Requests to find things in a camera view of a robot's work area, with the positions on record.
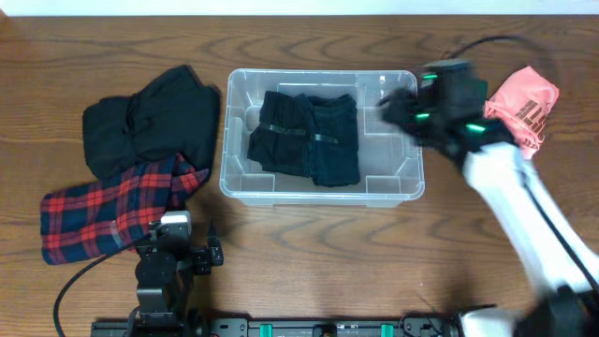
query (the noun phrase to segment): pink cloth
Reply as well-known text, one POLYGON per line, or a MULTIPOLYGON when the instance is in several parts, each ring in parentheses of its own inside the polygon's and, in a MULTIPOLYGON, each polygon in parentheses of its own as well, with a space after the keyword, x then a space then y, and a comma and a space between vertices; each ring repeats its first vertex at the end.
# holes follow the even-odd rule
POLYGON ((512 74, 485 103, 485 117, 499 118, 512 132, 524 158, 539 151, 543 129, 560 89, 530 66, 512 74))

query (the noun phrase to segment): red plaid shirt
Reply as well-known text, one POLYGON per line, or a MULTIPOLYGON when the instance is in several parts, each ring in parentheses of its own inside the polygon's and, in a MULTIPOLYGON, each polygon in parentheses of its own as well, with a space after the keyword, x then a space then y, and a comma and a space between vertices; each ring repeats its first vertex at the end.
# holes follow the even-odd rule
POLYGON ((182 209, 208 172, 196 171, 177 154, 46 195, 40 204, 44 260, 81 261, 143 237, 165 211, 182 209))

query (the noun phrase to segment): clear plastic bin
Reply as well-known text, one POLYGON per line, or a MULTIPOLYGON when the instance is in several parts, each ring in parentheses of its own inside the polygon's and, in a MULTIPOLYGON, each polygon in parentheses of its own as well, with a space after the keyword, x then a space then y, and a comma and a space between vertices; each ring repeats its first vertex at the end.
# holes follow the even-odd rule
POLYGON ((409 71, 316 71, 237 69, 228 79, 220 187, 246 205, 366 205, 395 207, 424 193, 422 152, 375 106, 397 88, 416 90, 409 71), (357 102, 358 184, 316 186, 311 178, 263 171, 247 159, 250 134, 258 126, 266 91, 334 98, 350 94, 357 102))

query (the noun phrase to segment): wood grain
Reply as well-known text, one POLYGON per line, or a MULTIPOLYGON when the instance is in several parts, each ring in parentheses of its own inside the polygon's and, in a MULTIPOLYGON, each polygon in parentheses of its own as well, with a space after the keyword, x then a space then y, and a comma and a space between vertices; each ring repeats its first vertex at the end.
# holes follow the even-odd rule
MULTIPOLYGON (((10 18, 0 23, 0 335, 52 336, 51 306, 85 263, 41 259, 38 202, 94 179, 85 166, 81 113, 99 98, 138 91, 190 64, 225 94, 238 67, 409 69, 493 34, 548 47, 562 92, 535 157, 548 190, 599 250, 599 24, 594 17, 10 18)), ((466 55, 491 91, 537 55, 505 43, 466 55)), ((482 200, 440 155, 425 151, 424 196, 396 209, 248 208, 215 174, 189 201, 197 239, 214 218, 226 264, 195 299, 255 317, 399 316, 533 300, 519 260, 482 200)), ((66 295, 69 336, 97 317, 136 306, 137 257, 89 272, 66 295)))
POLYGON ((5 12, 2 11, 2 8, 0 8, 0 30, 2 30, 2 26, 4 26, 7 20, 7 14, 5 14, 5 12))

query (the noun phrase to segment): green clip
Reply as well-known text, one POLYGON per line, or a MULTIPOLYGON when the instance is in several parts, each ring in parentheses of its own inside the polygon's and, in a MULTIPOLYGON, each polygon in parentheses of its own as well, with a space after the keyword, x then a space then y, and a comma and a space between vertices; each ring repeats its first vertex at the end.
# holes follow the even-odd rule
POLYGON ((393 325, 383 324, 381 326, 381 337, 393 337, 393 325))
POLYGON ((260 324, 260 337, 272 337, 272 325, 260 324))
POLYGON ((474 131, 474 132, 478 132, 478 133, 483 133, 487 129, 484 126, 473 125, 473 124, 467 124, 466 128, 468 128, 470 131, 474 131))

